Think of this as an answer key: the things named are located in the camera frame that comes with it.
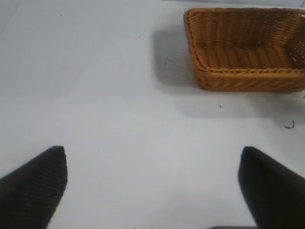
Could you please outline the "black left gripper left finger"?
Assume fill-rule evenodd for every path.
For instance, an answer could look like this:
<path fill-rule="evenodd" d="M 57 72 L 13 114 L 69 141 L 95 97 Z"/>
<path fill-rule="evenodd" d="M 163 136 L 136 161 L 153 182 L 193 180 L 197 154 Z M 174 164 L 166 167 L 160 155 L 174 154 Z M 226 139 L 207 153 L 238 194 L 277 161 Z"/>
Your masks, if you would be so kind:
<path fill-rule="evenodd" d="M 0 180 L 0 227 L 45 229 L 68 183 L 63 146 L 52 146 Z"/>

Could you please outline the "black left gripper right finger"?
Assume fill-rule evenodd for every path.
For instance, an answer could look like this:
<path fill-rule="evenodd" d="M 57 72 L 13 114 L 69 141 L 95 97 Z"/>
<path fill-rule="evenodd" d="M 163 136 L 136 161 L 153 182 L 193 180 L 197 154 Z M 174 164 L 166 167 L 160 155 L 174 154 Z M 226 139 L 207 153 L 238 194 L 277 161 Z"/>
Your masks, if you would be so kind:
<path fill-rule="evenodd" d="M 259 229 L 305 227 L 305 179 L 267 154 L 246 146 L 238 181 Z"/>

